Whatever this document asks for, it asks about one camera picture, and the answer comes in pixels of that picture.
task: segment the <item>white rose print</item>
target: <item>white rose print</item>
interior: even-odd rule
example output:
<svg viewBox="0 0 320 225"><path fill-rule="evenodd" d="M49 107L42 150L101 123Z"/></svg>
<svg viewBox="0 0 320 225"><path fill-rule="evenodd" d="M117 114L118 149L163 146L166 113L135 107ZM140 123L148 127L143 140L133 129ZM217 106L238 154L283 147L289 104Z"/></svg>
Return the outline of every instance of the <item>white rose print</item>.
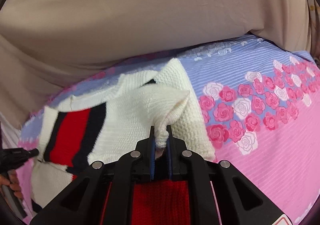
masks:
<svg viewBox="0 0 320 225"><path fill-rule="evenodd" d="M308 72L308 74L310 74L312 77L315 76L314 72L313 72L309 67L307 67L307 72Z"/></svg>
<svg viewBox="0 0 320 225"><path fill-rule="evenodd" d="M236 142L241 154L248 155L258 148L258 140L255 132L246 131L242 138Z"/></svg>
<svg viewBox="0 0 320 225"><path fill-rule="evenodd" d="M218 50L218 48L217 48L216 44L211 44L211 45L208 46L208 51L209 52L215 52L217 50Z"/></svg>
<svg viewBox="0 0 320 225"><path fill-rule="evenodd" d="M292 74L292 75L291 75L291 79L292 79L293 83L294 83L296 86L298 86L298 87L301 86L301 80L300 80L300 78L299 78L298 75Z"/></svg>
<svg viewBox="0 0 320 225"><path fill-rule="evenodd" d="M218 55L226 55L231 52L232 52L232 49L230 47L227 47L226 49L219 50Z"/></svg>
<svg viewBox="0 0 320 225"><path fill-rule="evenodd" d="M236 45L236 44L237 44L237 42L234 42L234 41L225 42L226 47L231 47L231 46Z"/></svg>
<svg viewBox="0 0 320 225"><path fill-rule="evenodd" d="M218 43L216 43L216 45L217 45L218 50L226 47L226 44L224 42L218 42Z"/></svg>
<svg viewBox="0 0 320 225"><path fill-rule="evenodd" d="M283 72L282 70L282 63L278 62L277 60L273 60L273 66L278 69L280 72Z"/></svg>
<svg viewBox="0 0 320 225"><path fill-rule="evenodd" d="M244 120L251 113L251 101L248 98L238 98L232 105L234 113Z"/></svg>
<svg viewBox="0 0 320 225"><path fill-rule="evenodd" d="M299 61L292 55L290 55L290 62L293 63L294 65L300 64Z"/></svg>
<svg viewBox="0 0 320 225"><path fill-rule="evenodd" d="M249 82L254 82L254 79L258 78L262 82L262 75L259 72L247 72L244 78Z"/></svg>
<svg viewBox="0 0 320 225"><path fill-rule="evenodd" d="M281 99L284 102L289 99L289 96L285 87L281 89L279 86L276 86L275 94L278 96L279 99Z"/></svg>
<svg viewBox="0 0 320 225"><path fill-rule="evenodd" d="M311 98L310 98L309 94L307 94L307 93L305 93L303 95L302 101L307 107L310 107L310 105L312 103Z"/></svg>
<svg viewBox="0 0 320 225"><path fill-rule="evenodd" d="M215 101L217 101L220 98L219 92L222 90L222 88L223 85L221 83L210 82L204 86L203 93L211 96Z"/></svg>

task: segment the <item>human hand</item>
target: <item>human hand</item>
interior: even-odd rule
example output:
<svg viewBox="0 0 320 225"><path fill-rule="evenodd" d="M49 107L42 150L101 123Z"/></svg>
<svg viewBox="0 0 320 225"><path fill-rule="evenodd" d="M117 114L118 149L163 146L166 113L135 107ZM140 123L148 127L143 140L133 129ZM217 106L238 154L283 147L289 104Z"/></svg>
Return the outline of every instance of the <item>human hand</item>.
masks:
<svg viewBox="0 0 320 225"><path fill-rule="evenodd" d="M12 191L14 191L14 195L18 198L18 199L23 199L23 195L21 192L21 187L19 185L19 180L17 178L17 172L15 170L10 170L9 172L9 179L11 181L6 179L5 177L3 177L2 175L0 175L0 192L3 195L3 191L2 191L2 185L6 185L9 186L11 188Z"/></svg>

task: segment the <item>blue gripper pad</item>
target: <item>blue gripper pad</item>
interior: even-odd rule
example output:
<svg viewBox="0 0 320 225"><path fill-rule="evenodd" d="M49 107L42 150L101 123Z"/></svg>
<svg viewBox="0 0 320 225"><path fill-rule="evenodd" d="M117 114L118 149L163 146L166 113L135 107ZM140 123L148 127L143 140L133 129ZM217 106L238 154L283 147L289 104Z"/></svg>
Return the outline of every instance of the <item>blue gripper pad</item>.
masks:
<svg viewBox="0 0 320 225"><path fill-rule="evenodd" d="M156 142L153 139L151 145L151 154L150 154L150 179L153 180L155 176L155 161L156 161Z"/></svg>
<svg viewBox="0 0 320 225"><path fill-rule="evenodd" d="M172 158L170 154L170 142L169 139L167 139L167 165L168 165L168 173L169 173L169 179L172 179Z"/></svg>

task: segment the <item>white knit fabric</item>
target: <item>white knit fabric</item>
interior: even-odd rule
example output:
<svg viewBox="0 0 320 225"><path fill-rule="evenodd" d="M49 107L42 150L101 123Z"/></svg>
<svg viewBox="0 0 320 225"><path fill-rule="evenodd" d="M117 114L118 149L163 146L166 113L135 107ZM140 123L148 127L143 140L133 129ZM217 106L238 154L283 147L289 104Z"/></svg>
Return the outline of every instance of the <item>white knit fabric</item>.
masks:
<svg viewBox="0 0 320 225"><path fill-rule="evenodd" d="M60 112L74 112L92 108L141 87L153 79L157 73L157 71L140 71L133 74L121 74L116 85L82 96L72 95L63 100L56 110Z"/></svg>
<svg viewBox="0 0 320 225"><path fill-rule="evenodd" d="M53 126L56 122L56 119L58 117L58 111L50 108L48 106L44 107L44 116L43 116L43 122L42 122L42 128L39 136L39 155L38 160L42 161L44 150L50 140L51 133Z"/></svg>
<svg viewBox="0 0 320 225"><path fill-rule="evenodd" d="M156 84L143 86L151 79ZM178 59L170 60L160 72L121 75L118 84L105 91L72 96L56 109L46 107L38 159L42 161L58 111L78 111L104 102L106 118L88 156L89 164L97 160L117 161L134 150L137 141L149 136L152 125L155 126L156 146L161 151L166 146L168 124L172 126L173 135L183 139L188 149L205 159L214 159L214 148L207 137L196 94ZM72 175L66 173L65 168L56 164L36 164L32 174L35 202L45 206L71 182Z"/></svg>
<svg viewBox="0 0 320 225"><path fill-rule="evenodd" d="M180 118L172 125L172 134L186 142L191 151L201 155L204 159L213 160L214 148L208 139L201 109L192 88L187 72L176 58L170 60L167 65L154 77L156 83L174 87L179 90L190 91L189 100ZM157 141L157 146L165 147L168 134Z"/></svg>
<svg viewBox="0 0 320 225"><path fill-rule="evenodd" d="M149 84L108 101L107 117L88 162L117 161L149 137L153 125L157 143L167 133L166 126L181 116L188 99L189 91Z"/></svg>
<svg viewBox="0 0 320 225"><path fill-rule="evenodd" d="M72 181L65 165L36 162L31 176L34 201L44 208Z"/></svg>

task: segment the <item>black handle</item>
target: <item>black handle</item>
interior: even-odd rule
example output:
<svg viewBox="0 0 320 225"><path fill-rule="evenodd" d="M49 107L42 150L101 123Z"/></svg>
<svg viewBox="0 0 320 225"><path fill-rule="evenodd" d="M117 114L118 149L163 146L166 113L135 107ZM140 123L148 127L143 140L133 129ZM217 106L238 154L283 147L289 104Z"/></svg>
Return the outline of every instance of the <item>black handle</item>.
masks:
<svg viewBox="0 0 320 225"><path fill-rule="evenodd" d="M1 175L10 181L7 172L3 172ZM2 190L14 214L20 220L23 220L27 216L27 214L23 209L22 202L14 195L14 191L9 186L2 185Z"/></svg>

